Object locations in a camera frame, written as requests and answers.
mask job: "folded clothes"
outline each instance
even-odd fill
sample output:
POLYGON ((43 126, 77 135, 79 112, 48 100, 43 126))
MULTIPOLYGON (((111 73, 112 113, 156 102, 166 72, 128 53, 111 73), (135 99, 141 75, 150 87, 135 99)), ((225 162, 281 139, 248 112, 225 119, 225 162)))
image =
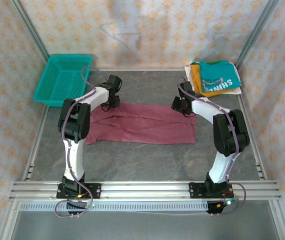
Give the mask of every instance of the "folded clothes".
POLYGON ((97 107, 90 115, 86 144, 97 141, 146 144, 194 144, 196 119, 184 117, 170 106, 122 102, 108 112, 97 107))
POLYGON ((192 77, 192 82, 194 85, 194 91, 196 93, 200 93, 204 95, 205 97, 213 97, 219 94, 227 93, 230 91, 233 91, 233 89, 227 89, 227 90, 220 90, 220 91, 209 91, 209 92, 204 92, 202 88, 202 83, 201 83, 201 75, 200 75, 200 66, 199 64, 192 64, 190 65, 191 67, 191 77, 192 77))
POLYGON ((235 89, 241 86, 235 66, 228 61, 219 61, 215 64, 201 61, 199 68, 201 87, 205 93, 235 89))

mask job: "green basket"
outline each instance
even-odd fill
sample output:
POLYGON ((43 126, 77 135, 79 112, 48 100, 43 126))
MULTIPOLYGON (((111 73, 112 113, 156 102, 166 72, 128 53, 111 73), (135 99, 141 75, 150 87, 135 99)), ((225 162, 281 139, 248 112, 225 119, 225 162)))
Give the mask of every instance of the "green basket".
MULTIPOLYGON (((81 70, 90 66, 92 57, 78 54, 57 54, 48 59, 33 99, 50 107, 62 107, 65 99, 76 99, 84 95, 86 83, 81 70)), ((83 71, 88 79, 90 70, 83 71)))

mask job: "floral wallpaper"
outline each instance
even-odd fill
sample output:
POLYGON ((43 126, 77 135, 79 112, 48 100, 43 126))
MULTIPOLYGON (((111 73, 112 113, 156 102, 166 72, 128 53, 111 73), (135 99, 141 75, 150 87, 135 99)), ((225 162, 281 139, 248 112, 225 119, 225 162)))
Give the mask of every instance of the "floral wallpaper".
POLYGON ((280 180, 285 202, 285 0, 270 18, 240 77, 268 179, 280 180))
POLYGON ((49 54, 100 68, 235 62, 267 0, 21 0, 49 54))
POLYGON ((33 94, 44 66, 10 1, 0 0, 0 222, 42 114, 33 94))

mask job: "teal plastic basket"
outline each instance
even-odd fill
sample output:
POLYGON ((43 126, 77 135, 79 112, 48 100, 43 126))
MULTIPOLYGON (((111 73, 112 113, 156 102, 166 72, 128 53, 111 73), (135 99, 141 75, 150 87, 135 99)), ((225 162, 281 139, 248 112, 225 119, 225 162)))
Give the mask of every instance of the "teal plastic basket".
MULTIPOLYGON (((48 59, 33 99, 50 107, 62 107, 65 99, 76 99, 84 95, 86 83, 81 70, 92 64, 92 57, 77 54, 57 54, 48 59)), ((88 79, 90 70, 83 71, 88 79)))

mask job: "red towel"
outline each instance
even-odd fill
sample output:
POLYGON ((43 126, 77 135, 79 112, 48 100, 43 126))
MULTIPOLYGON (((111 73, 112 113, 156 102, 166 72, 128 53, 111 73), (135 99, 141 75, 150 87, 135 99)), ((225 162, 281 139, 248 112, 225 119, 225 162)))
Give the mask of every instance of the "red towel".
POLYGON ((195 117, 184 117, 170 106, 122 102, 108 112, 97 107, 90 115, 86 144, 97 141, 146 144, 194 144, 195 117))

